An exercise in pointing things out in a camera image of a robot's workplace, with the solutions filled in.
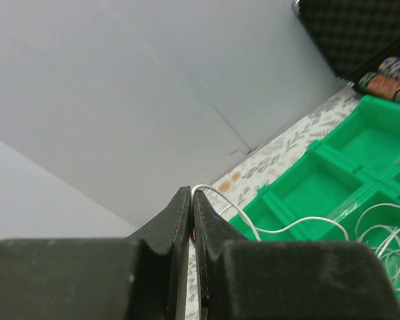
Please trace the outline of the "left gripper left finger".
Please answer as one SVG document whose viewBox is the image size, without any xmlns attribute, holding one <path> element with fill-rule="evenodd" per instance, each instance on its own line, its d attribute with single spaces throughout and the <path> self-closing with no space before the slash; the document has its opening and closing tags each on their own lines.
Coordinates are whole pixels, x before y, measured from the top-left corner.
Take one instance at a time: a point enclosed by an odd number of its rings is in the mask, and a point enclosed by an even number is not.
<svg viewBox="0 0 400 320">
<path fill-rule="evenodd" d="M 128 319 L 184 319 L 191 188 L 180 187 L 169 204 L 128 236 L 136 245 Z"/>
</svg>

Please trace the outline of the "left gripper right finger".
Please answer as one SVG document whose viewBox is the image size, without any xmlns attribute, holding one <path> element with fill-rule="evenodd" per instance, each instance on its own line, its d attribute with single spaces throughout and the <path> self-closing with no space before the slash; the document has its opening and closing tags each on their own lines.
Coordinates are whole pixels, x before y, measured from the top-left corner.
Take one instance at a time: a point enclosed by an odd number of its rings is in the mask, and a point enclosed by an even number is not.
<svg viewBox="0 0 400 320">
<path fill-rule="evenodd" d="M 204 192 L 195 192 L 192 205 L 200 318 L 251 319 L 252 243 L 216 213 Z"/>
</svg>

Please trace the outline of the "green compartment tray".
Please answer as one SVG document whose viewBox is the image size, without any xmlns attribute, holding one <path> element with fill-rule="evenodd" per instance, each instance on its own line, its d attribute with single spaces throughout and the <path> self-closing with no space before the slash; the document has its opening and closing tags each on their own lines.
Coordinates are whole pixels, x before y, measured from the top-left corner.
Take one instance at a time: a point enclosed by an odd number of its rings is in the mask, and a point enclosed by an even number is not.
<svg viewBox="0 0 400 320">
<path fill-rule="evenodd" d="M 362 98 L 244 211 L 230 223 L 251 240 L 368 245 L 400 292 L 400 104 Z"/>
</svg>

